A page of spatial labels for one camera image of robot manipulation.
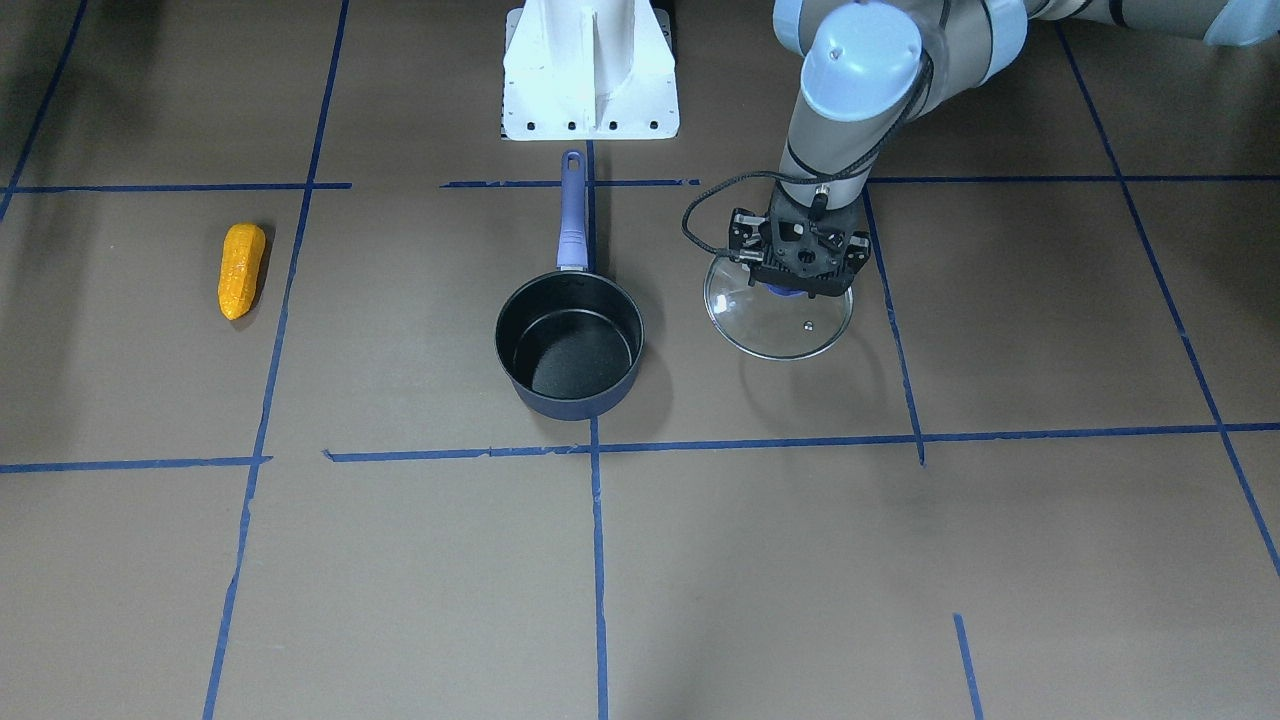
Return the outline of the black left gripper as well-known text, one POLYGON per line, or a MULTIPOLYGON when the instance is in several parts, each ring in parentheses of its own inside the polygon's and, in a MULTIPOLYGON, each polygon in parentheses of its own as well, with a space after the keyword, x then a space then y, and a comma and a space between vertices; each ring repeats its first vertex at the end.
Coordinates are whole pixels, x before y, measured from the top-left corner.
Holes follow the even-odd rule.
POLYGON ((851 234, 851 206, 832 208, 824 197, 814 196, 815 205, 806 205, 786 192, 771 199, 768 225, 773 241, 836 241, 851 234))

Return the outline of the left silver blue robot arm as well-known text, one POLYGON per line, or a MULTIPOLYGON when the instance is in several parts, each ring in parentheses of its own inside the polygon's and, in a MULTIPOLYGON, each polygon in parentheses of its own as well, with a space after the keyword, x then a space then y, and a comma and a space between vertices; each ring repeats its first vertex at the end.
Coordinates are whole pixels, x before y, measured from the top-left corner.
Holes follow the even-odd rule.
POLYGON ((1277 33, 1277 17, 1275 1, 777 1, 774 33, 803 68, 771 215, 831 224, 890 137, 1009 67, 1034 20, 1251 46, 1277 33))

